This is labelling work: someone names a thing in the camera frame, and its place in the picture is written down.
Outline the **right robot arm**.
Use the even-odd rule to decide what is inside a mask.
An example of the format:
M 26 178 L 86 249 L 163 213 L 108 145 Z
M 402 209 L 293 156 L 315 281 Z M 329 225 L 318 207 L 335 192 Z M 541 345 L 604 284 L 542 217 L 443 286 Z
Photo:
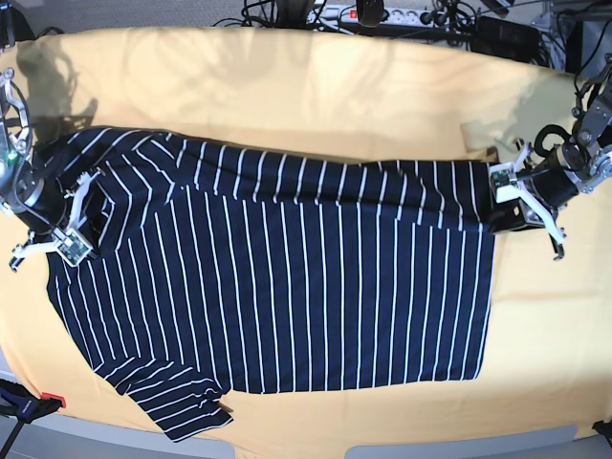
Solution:
M 30 112 L 13 79 L 14 69 L 1 72 L 1 211 L 48 234 L 59 228 L 67 204 L 51 171 L 32 164 Z

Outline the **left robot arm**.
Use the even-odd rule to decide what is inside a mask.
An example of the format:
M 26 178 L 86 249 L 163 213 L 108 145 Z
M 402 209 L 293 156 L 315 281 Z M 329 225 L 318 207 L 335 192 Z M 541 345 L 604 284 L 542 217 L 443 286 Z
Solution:
M 611 55 L 576 90 L 571 130 L 540 129 L 533 142 L 517 140 L 517 156 L 490 168 L 493 233 L 544 229 L 565 241 L 558 214 L 570 200 L 611 178 Z

